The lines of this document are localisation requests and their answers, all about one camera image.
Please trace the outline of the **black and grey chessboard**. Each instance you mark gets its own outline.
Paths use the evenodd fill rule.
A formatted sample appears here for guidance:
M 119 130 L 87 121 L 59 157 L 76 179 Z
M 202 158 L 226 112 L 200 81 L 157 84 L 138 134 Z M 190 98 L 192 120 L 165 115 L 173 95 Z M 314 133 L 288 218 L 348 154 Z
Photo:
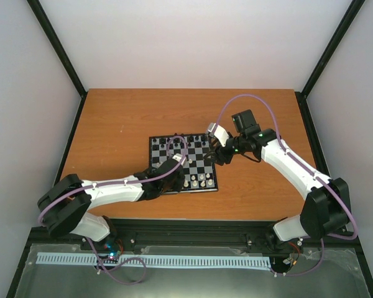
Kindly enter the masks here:
M 187 149 L 188 162 L 185 163 L 183 169 L 185 180 L 190 182 L 190 187 L 181 190 L 184 193 L 197 193 L 197 192 L 215 192 L 219 190 L 215 164 L 205 160 L 204 156 L 209 152 L 211 139 L 204 133 L 191 133 L 182 134 L 184 142 L 176 139 L 169 142 L 170 135 L 151 136 L 149 137 L 149 166 L 158 168 L 165 160 L 176 153 L 182 154 L 184 149 Z M 206 186 L 201 187 L 202 181 L 198 179 L 199 175 L 203 174 Z M 210 179 L 213 180 L 213 185 L 208 185 L 206 174 L 210 174 Z M 195 175 L 198 182 L 197 187 L 192 186 L 191 176 Z

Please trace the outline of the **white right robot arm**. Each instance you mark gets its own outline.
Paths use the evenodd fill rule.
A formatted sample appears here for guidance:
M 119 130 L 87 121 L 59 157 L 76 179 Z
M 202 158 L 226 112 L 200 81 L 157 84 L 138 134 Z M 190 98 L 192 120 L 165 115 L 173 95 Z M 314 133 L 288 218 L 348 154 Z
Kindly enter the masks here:
M 351 222 L 346 205 L 349 189 L 341 179 L 331 179 L 317 171 L 279 139 L 275 130 L 262 130 L 252 111 L 232 116 L 238 135 L 233 137 L 217 123 L 209 124 L 206 133 L 214 138 L 213 148 L 205 158 L 217 165 L 229 164 L 234 155 L 252 153 L 255 162 L 264 161 L 274 167 L 304 200 L 300 214 L 279 220 L 265 234 L 271 249 L 296 238 L 319 240 L 324 236 L 339 237 L 336 231 Z

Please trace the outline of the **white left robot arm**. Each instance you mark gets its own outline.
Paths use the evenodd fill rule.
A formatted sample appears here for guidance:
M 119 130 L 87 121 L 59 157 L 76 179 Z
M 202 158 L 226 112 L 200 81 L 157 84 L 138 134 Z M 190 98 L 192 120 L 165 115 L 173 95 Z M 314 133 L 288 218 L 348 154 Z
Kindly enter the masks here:
M 149 201 L 168 190 L 181 191 L 186 160 L 176 154 L 158 168 L 107 181 L 81 180 L 69 174 L 38 200 L 38 223 L 53 238 L 75 234 L 110 250 L 116 245 L 117 231 L 107 216 L 93 215 L 91 209 L 117 202 Z

